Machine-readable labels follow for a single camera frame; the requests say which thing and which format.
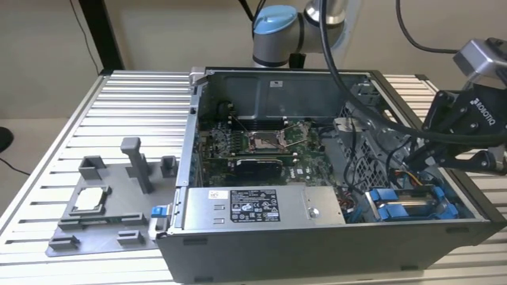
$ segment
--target gray floor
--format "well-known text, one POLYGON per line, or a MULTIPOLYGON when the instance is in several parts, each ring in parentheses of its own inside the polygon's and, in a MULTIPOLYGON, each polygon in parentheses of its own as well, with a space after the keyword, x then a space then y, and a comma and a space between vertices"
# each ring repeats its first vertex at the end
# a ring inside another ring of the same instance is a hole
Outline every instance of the gray floor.
MULTIPOLYGON (((17 169, 32 172, 67 122, 61 119, 0 119, 15 134, 12 146, 0 154, 17 169)), ((0 214, 23 186, 27 176, 0 162, 0 214)))

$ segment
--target metal case frame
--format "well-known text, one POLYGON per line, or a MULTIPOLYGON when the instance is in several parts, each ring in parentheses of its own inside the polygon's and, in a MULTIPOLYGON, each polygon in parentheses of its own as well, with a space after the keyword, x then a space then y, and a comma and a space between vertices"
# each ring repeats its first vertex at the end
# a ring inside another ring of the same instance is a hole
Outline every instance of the metal case frame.
MULTIPOLYGON (((232 68, 208 68, 207 72, 232 68)), ((259 72, 326 72, 324 70, 252 69, 259 72)), ((378 83, 391 112, 407 126, 422 122, 378 71, 366 72, 378 83)), ((192 154, 197 120, 196 86, 189 106, 183 157, 192 154)), ((181 283, 262 280, 354 273, 423 270, 455 248, 478 245, 507 221, 467 175, 444 170, 443 175, 468 199, 483 218, 347 224, 319 229, 184 230, 187 185, 181 160, 176 185, 172 226, 159 235, 157 245, 172 276, 181 283)))

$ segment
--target white sticker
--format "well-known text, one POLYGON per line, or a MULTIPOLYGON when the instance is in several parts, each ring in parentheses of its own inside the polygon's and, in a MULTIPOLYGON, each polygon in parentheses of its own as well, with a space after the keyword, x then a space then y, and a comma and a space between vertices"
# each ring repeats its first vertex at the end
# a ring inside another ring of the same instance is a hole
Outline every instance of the white sticker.
POLYGON ((229 199, 229 192, 224 190, 209 190, 208 199, 229 199))
POLYGON ((270 87, 283 87, 284 82, 283 81, 270 81, 270 87))

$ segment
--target black cable hose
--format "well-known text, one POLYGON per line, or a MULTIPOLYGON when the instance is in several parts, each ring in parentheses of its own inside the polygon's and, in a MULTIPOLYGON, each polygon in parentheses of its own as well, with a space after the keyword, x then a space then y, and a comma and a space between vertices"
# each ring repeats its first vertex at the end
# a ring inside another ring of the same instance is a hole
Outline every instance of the black cable hose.
POLYGON ((403 18, 402 18, 402 7, 400 7, 400 0, 396 0, 396 18, 398 18, 398 24, 402 29, 403 35, 407 38, 408 42, 412 44, 412 46, 424 52, 432 52, 432 53, 448 53, 455 54, 459 52, 456 49, 435 49, 432 47, 422 46, 415 39, 412 38, 411 34, 407 31, 407 27, 404 26, 403 18))
POLYGON ((343 180, 344 180, 344 182, 347 184, 350 192, 356 191, 360 195, 363 195, 364 194, 363 191, 360 191, 356 188, 356 186, 352 184, 354 181, 350 182, 350 180, 348 180, 348 169, 350 169, 350 166, 352 165, 354 158, 356 157, 356 146, 358 146, 356 126, 354 125, 352 118, 350 119, 350 123, 351 123, 351 126, 352 126, 352 145, 350 146, 348 163, 346 165, 346 169, 343 170, 343 180))
POLYGON ((244 12, 247 13, 248 20, 254 21, 254 14, 251 7, 248 6, 247 0, 237 0, 240 3, 240 6, 243 7, 244 12))
POLYGON ((267 2, 267 0, 260 0, 259 4, 256 6, 256 9, 255 9, 255 15, 254 15, 254 19, 252 19, 252 39, 254 39, 255 21, 256 21, 256 18, 259 17, 259 13, 260 13, 260 10, 264 7, 266 2, 267 2))
POLYGON ((23 171, 23 170, 19 170, 16 167, 12 166, 12 164, 3 158, 0 158, 0 162, 4 162, 4 164, 16 172, 24 174, 24 175, 31 175, 28 172, 23 171))
POLYGON ((391 159, 396 153, 396 151, 399 151, 408 143, 411 142, 411 138, 407 139, 407 141, 404 143, 402 143, 402 145, 395 148, 390 154, 387 155, 387 158, 386 158, 386 176, 387 176, 387 181, 391 181, 391 159))
MULTIPOLYGON (((320 0, 319 8, 320 8, 320 11, 326 11, 327 0, 320 0)), ((342 91, 347 101, 350 101, 352 106, 358 108, 358 110, 372 121, 380 123, 382 125, 394 129, 402 134, 407 134, 411 137, 423 138, 426 140, 431 140, 440 143, 480 146, 480 145, 503 144, 507 141, 506 133, 503 133, 502 135, 455 135, 455 134, 440 134, 436 132, 422 132, 418 129, 406 127, 404 125, 400 125, 399 123, 392 122, 391 120, 386 119, 383 116, 380 116, 380 114, 376 111, 371 110, 367 106, 364 106, 363 103, 359 101, 359 99, 355 97, 355 95, 350 92, 348 87, 346 86, 340 78, 340 74, 335 65, 335 60, 332 58, 331 47, 328 44, 328 36, 327 36, 327 29, 326 29, 326 13, 320 13, 319 22, 320 22, 319 24, 320 41, 323 45, 326 64, 330 69, 332 80, 335 81, 339 87, 339 90, 342 91)))

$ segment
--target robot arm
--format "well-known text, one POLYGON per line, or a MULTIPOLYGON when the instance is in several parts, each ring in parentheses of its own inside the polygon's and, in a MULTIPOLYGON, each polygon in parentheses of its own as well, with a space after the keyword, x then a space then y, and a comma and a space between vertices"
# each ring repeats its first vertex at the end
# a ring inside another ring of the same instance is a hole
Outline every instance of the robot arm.
MULTIPOLYGON (((344 30, 347 0, 330 0, 326 22, 330 43, 334 44, 344 30)), ((319 35, 319 3, 308 2, 303 12, 292 6, 266 7, 254 23, 255 67, 284 67, 291 53, 322 52, 319 35)))
MULTIPOLYGON (((471 87, 436 93, 422 129, 443 134, 499 134, 507 128, 507 42, 474 39, 455 54, 454 61, 471 87)), ((438 164, 468 172, 507 174, 504 143, 470 146, 424 141, 404 162, 412 170, 438 164), (470 159, 456 158, 472 149, 480 150, 470 159)))

